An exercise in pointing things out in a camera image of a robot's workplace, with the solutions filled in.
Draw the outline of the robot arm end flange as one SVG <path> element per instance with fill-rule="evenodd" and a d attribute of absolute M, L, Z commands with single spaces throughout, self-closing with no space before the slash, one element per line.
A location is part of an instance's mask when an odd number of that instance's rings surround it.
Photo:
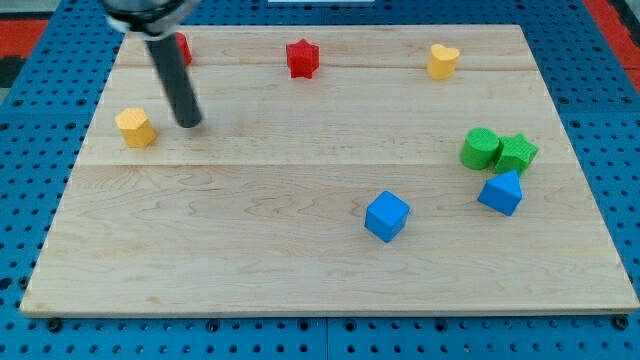
<path fill-rule="evenodd" d="M 201 0 L 99 0 L 111 27 L 150 41 L 172 34 L 200 3 Z"/>

